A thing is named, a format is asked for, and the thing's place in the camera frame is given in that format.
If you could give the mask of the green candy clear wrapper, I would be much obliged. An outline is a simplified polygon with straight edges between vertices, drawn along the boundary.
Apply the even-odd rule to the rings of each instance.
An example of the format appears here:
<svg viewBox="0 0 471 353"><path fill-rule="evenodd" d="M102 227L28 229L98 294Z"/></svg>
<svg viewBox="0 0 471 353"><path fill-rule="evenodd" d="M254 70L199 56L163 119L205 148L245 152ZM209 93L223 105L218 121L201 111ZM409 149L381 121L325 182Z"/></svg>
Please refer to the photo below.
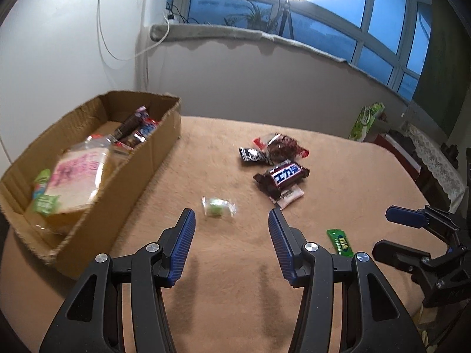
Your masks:
<svg viewBox="0 0 471 353"><path fill-rule="evenodd" d="M236 206L230 201L219 198L202 197L201 203L205 216L220 218L228 215L233 218L236 215Z"/></svg>

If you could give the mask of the pink white small packet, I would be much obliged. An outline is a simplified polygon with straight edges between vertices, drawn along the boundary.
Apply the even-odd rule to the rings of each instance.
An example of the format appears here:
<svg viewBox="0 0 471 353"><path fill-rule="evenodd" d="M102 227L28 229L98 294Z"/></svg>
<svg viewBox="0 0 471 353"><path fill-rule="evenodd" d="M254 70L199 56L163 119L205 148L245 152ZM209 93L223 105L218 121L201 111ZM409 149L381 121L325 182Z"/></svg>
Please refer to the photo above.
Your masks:
<svg viewBox="0 0 471 353"><path fill-rule="evenodd" d="M278 199L273 199L272 197L269 197L269 199L276 207L284 210L290 204L304 196L304 194L304 191L298 185L294 184L292 187L284 190Z"/></svg>

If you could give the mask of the green gum pack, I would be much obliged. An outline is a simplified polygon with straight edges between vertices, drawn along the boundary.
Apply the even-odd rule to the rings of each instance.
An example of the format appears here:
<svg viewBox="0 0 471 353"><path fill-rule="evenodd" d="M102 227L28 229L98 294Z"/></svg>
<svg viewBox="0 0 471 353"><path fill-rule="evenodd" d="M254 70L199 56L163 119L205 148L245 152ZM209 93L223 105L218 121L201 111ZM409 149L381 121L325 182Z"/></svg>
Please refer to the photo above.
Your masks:
<svg viewBox="0 0 471 353"><path fill-rule="evenodd" d="M343 257L354 256L354 252L351 248L348 238L342 229L329 229L326 234L327 237L329 237L331 240L331 243L338 255Z"/></svg>

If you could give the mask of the green white snack pouch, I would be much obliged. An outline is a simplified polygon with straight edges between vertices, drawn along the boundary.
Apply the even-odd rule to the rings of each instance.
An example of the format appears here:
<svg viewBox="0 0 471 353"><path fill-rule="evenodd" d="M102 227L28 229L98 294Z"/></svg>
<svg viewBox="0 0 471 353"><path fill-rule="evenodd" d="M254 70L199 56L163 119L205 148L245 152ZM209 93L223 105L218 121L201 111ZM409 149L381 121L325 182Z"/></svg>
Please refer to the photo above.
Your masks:
<svg viewBox="0 0 471 353"><path fill-rule="evenodd" d="M34 180L32 194L33 209L36 213L44 216L57 214L58 211L59 196L46 193L52 176L53 171L51 171L51 169L45 169L42 170Z"/></svg>

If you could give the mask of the black white patterned snack packet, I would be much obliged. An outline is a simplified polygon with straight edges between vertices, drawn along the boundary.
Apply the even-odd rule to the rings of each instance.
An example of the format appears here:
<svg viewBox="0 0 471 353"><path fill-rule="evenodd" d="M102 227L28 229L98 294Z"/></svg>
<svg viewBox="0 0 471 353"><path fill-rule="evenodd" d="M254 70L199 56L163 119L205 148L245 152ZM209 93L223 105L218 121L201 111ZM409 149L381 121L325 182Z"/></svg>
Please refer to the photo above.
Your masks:
<svg viewBox="0 0 471 353"><path fill-rule="evenodd" d="M255 163L272 166L270 158L262 151L255 148L240 147L240 158L243 163Z"/></svg>

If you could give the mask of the red dates clear bag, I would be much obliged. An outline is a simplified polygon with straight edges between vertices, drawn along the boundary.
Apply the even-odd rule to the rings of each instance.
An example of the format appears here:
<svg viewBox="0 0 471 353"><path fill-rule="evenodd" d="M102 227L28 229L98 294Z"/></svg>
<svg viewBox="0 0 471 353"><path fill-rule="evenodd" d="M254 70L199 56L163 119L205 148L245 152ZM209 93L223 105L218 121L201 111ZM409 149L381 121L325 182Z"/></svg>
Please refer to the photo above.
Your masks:
<svg viewBox="0 0 471 353"><path fill-rule="evenodd" d="M281 163L286 159L305 159L310 155L309 150L299 145L298 141L283 133L270 133L254 138L252 142L273 163Z"/></svg>

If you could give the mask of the grey windowsill cover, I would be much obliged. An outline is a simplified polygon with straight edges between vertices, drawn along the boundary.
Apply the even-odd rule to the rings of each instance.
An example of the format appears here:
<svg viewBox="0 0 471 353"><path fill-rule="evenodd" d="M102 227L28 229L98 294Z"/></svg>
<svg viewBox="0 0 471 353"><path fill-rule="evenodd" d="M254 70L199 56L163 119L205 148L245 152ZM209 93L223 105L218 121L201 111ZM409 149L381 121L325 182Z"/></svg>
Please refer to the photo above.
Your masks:
<svg viewBox="0 0 471 353"><path fill-rule="evenodd" d="M351 64L357 43L352 38L338 31L323 34L314 30L314 40L319 40L318 46L280 37L276 34L267 34L259 30L243 29L234 26L212 26L193 24L164 24L154 25L150 29L150 38L154 42L161 39L166 41L190 41L226 39L237 41L270 41L282 46L301 49L311 54L325 56L333 61ZM361 71L380 81L382 84L392 82L393 65L364 46L360 52L358 67Z"/></svg>

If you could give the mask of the dark chocolate bar in box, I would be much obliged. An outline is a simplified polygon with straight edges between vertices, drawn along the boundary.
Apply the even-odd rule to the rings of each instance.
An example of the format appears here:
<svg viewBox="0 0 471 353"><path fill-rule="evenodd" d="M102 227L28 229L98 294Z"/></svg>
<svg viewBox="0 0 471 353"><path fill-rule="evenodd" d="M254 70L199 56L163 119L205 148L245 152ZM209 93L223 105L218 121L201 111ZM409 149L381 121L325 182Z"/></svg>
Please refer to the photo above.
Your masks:
<svg viewBox="0 0 471 353"><path fill-rule="evenodd" d="M129 136L136 130L144 120L148 117L146 106L140 106L133 114L131 114L113 133L112 137L119 141Z"/></svg>

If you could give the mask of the potted spider plant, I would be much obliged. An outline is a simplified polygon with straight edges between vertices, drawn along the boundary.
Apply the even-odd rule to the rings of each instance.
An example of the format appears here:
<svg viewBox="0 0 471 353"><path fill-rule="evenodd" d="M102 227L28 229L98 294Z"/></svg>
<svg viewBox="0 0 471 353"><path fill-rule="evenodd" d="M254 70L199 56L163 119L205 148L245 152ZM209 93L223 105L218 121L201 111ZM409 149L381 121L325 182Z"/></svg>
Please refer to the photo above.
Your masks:
<svg viewBox="0 0 471 353"><path fill-rule="evenodd" d="M271 17L271 12L272 5L245 0L238 12L223 18L223 23L232 27L241 27L244 23L247 29L274 33L278 28L278 21Z"/></svg>

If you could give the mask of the green white tissue pack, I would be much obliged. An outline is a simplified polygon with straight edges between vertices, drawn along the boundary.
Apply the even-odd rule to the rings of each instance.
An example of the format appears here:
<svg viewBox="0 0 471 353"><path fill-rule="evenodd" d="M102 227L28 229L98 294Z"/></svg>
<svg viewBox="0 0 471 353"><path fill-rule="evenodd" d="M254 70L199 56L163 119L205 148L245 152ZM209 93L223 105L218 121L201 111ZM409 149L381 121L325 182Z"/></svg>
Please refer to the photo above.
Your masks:
<svg viewBox="0 0 471 353"><path fill-rule="evenodd" d="M348 136L349 140L355 142L363 142L373 126L373 123L385 110L385 105L380 102L375 102L372 105L364 106L356 121L354 122L353 128Z"/></svg>

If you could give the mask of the brown cardboard box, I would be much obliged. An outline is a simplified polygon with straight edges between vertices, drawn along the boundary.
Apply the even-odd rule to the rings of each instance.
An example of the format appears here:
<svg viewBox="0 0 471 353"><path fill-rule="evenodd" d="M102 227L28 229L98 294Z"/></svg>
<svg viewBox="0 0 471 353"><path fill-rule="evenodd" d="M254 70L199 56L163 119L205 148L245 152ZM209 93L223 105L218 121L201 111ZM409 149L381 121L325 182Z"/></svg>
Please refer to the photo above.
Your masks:
<svg viewBox="0 0 471 353"><path fill-rule="evenodd" d="M148 92L97 96L47 128L1 178L1 211L44 264L76 279L108 253L180 136L181 100ZM110 136L141 107L157 124L127 150Z"/></svg>

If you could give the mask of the red blue candy bar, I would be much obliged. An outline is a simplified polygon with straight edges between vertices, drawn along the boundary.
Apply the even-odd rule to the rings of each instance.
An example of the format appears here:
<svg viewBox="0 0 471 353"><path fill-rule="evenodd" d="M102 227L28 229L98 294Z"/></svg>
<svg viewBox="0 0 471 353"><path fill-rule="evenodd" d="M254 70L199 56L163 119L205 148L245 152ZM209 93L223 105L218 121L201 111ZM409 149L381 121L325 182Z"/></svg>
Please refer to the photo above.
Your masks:
<svg viewBox="0 0 471 353"><path fill-rule="evenodd" d="M146 118L139 128L121 139L120 142L128 147L135 148L148 140L149 136L157 129L159 123L159 121L155 121L154 119Z"/></svg>

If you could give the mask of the pink bread bag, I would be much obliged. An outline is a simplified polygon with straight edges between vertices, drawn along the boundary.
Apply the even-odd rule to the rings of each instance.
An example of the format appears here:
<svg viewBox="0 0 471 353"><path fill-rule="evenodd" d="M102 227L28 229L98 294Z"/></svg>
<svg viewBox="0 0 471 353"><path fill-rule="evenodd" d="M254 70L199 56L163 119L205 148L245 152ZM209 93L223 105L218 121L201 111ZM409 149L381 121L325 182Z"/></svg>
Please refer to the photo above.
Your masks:
<svg viewBox="0 0 471 353"><path fill-rule="evenodd" d="M47 194L59 196L57 214L43 216L46 224L66 234L94 203L112 171L110 147L65 152L54 167Z"/></svg>

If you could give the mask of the white lace cloth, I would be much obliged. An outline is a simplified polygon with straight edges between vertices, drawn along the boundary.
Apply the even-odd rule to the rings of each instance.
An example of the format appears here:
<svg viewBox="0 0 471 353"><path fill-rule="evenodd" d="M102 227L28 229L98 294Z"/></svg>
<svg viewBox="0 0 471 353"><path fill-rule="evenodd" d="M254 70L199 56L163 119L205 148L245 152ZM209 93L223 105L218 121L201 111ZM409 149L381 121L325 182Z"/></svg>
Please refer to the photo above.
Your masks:
<svg viewBox="0 0 471 353"><path fill-rule="evenodd" d="M467 190L465 180L442 153L439 145L422 130L407 122L404 132L411 138L417 156L447 195L450 201L449 212L455 213Z"/></svg>

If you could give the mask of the brown Snickers bar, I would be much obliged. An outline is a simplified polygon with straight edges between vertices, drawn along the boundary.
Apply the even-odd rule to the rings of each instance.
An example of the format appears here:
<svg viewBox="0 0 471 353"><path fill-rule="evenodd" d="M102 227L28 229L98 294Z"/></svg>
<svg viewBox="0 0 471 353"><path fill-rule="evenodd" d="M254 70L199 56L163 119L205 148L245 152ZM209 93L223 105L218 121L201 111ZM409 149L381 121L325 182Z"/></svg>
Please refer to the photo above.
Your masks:
<svg viewBox="0 0 471 353"><path fill-rule="evenodd" d="M281 198L284 190L307 178L309 174L310 170L306 167L286 159L262 174L255 174L253 179L263 192L269 197L278 200Z"/></svg>

